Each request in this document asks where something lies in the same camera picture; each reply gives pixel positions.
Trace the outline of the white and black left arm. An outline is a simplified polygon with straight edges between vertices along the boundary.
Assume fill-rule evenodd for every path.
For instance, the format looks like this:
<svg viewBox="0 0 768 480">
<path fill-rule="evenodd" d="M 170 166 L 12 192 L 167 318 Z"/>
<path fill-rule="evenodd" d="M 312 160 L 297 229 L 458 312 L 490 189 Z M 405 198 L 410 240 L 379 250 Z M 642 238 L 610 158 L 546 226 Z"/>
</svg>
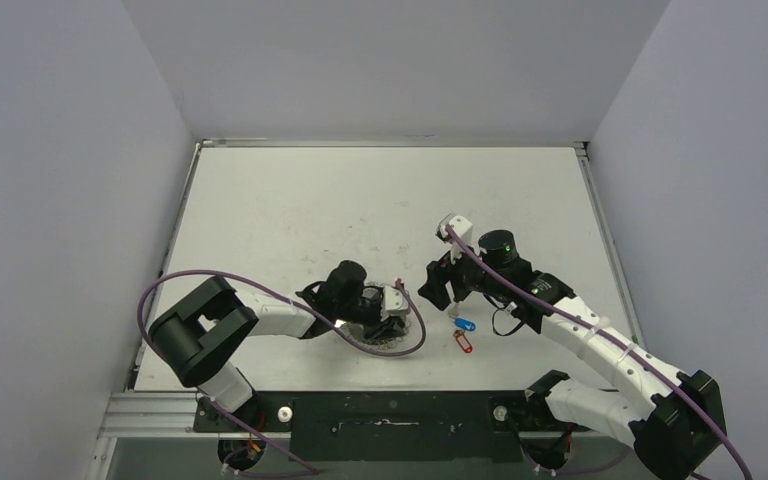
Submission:
<svg viewBox="0 0 768 480">
<path fill-rule="evenodd" d="M 219 407 L 230 428 L 257 420 L 256 391 L 231 357 L 249 336 L 310 340 L 335 333 L 354 348 L 377 355 L 376 343 L 402 337 L 412 305 L 402 283 L 372 283 L 355 261 L 343 260 L 328 276 L 293 298 L 250 281 L 254 293 L 238 292 L 240 278 L 202 271 L 204 281 L 152 321 L 142 296 L 137 324 L 146 344 L 172 369 L 180 384 L 195 388 Z"/>
</svg>

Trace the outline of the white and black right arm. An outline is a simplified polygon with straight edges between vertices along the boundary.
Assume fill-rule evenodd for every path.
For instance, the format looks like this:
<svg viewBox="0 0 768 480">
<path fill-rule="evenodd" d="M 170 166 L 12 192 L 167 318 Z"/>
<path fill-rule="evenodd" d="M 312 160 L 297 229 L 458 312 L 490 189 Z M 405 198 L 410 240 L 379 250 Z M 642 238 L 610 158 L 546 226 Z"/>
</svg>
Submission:
<svg viewBox="0 0 768 480">
<path fill-rule="evenodd" d="M 469 226 L 440 225 L 450 250 L 426 267 L 421 297 L 452 311 L 472 294 L 567 349 L 610 385 L 589 387 L 552 370 L 525 391 L 525 414 L 537 428 L 572 423 L 630 447 L 659 479 L 688 479 L 726 443 L 721 391 L 703 370 L 689 374 L 614 328 L 556 276 L 531 267 L 507 230 L 483 235 L 476 249 Z"/>
</svg>

